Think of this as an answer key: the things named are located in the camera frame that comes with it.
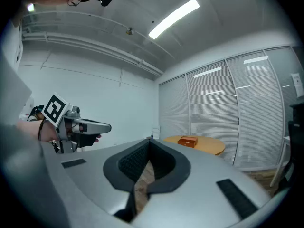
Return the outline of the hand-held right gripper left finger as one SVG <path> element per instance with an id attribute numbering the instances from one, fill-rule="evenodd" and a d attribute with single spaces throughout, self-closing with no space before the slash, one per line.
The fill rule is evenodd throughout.
<path id="1" fill-rule="evenodd" d="M 150 217 L 144 212 L 136 215 L 133 188 L 118 190 L 115 182 L 128 182 L 117 162 L 104 168 L 107 159 L 125 150 L 133 151 L 148 140 L 137 140 L 115 147 L 86 152 L 59 154 L 50 144 L 42 150 L 48 173 L 63 202 L 70 228 L 148 228 Z"/>

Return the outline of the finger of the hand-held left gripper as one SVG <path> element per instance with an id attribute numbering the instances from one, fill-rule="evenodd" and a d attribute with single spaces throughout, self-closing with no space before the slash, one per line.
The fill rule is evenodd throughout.
<path id="1" fill-rule="evenodd" d="M 84 119 L 76 118 L 73 120 L 73 132 L 80 134 L 102 134 L 112 130 L 111 125 Z"/>

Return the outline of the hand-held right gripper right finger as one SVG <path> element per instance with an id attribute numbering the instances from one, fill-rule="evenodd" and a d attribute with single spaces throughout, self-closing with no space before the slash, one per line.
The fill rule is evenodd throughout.
<path id="1" fill-rule="evenodd" d="M 136 228 L 225 228 L 241 221 L 217 185 L 230 179 L 260 209 L 271 197 L 264 188 L 221 157 L 178 144 L 160 143 L 185 155 L 190 175 L 175 191 L 151 195 L 132 221 Z"/>

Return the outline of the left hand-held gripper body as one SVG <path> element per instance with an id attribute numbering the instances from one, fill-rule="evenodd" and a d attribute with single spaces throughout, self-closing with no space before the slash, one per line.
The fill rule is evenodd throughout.
<path id="1" fill-rule="evenodd" d="M 80 108 L 54 93 L 42 110 L 45 119 L 53 124 L 57 140 L 52 140 L 56 153 L 73 153 L 78 148 L 88 146 L 88 136 L 85 136 L 87 125 L 80 117 Z"/>

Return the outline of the person's left hand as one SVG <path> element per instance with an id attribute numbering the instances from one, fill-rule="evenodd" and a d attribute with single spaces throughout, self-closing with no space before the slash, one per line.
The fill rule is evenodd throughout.
<path id="1" fill-rule="evenodd" d="M 101 134 L 76 134 L 77 147 L 90 147 L 97 143 L 101 138 Z"/>

